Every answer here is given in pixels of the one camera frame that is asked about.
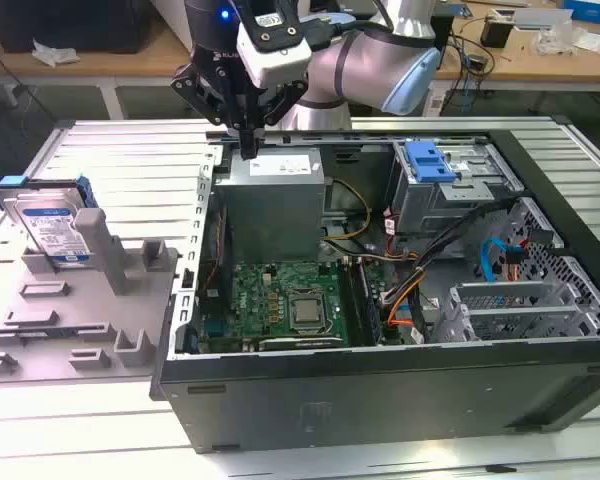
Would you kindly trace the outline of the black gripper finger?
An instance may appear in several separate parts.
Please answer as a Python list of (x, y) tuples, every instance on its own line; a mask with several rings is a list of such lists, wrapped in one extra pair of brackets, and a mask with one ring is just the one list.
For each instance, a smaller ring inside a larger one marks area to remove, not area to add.
[(266, 126), (274, 126), (308, 90), (308, 81), (294, 80), (282, 86), (250, 88), (250, 158), (259, 151)]
[(211, 124), (224, 125), (238, 139), (242, 158), (251, 158), (251, 128), (247, 110), (240, 103), (227, 66), (211, 67), (207, 76), (203, 76), (196, 65), (188, 64), (174, 76), (171, 88)]

